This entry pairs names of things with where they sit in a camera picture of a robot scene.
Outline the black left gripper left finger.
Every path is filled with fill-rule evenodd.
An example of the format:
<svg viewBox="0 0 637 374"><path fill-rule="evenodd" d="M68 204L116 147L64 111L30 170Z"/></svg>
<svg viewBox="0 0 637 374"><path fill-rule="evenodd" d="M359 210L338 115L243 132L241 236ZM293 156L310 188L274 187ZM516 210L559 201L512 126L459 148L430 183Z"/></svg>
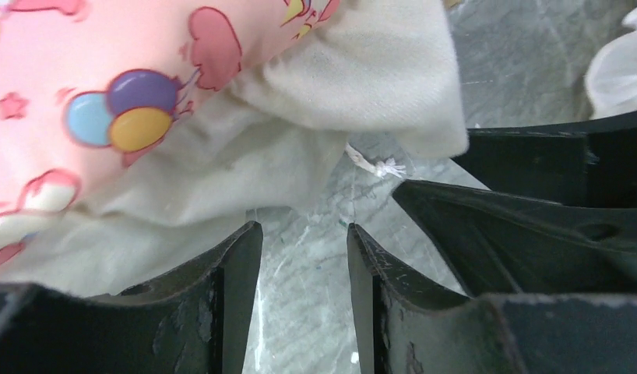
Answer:
<svg viewBox="0 0 637 374"><path fill-rule="evenodd" d="M239 373L262 226L118 295L0 283L0 373Z"/></svg>

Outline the pink unicorn print mattress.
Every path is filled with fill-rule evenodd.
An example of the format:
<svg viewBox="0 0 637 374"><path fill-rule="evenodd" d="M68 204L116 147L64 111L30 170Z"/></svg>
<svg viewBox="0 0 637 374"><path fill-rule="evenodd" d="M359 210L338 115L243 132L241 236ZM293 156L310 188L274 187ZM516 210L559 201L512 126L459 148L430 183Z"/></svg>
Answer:
<svg viewBox="0 0 637 374"><path fill-rule="evenodd" d="M466 150L443 2L0 1L0 282L155 277L307 205L356 132Z"/></svg>

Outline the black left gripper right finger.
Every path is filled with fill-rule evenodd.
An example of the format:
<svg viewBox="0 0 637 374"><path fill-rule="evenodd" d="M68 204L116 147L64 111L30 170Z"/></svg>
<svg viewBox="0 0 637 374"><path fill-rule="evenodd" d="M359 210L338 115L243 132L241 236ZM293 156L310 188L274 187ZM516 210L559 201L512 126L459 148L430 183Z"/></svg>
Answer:
<svg viewBox="0 0 637 374"><path fill-rule="evenodd" d="M363 373L637 373L637 295L468 298L347 230Z"/></svg>

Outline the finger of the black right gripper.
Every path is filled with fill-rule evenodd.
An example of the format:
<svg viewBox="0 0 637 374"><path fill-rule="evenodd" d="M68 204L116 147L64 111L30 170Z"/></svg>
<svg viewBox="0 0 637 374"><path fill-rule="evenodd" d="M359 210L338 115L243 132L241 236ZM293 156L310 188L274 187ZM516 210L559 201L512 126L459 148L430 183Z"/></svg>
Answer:
<svg viewBox="0 0 637 374"><path fill-rule="evenodd" d="M637 293L637 208L564 206L416 180L392 196L470 296Z"/></svg>
<svg viewBox="0 0 637 374"><path fill-rule="evenodd" d="M567 206L637 207L637 111L584 122L471 129L454 161L496 192Z"/></svg>

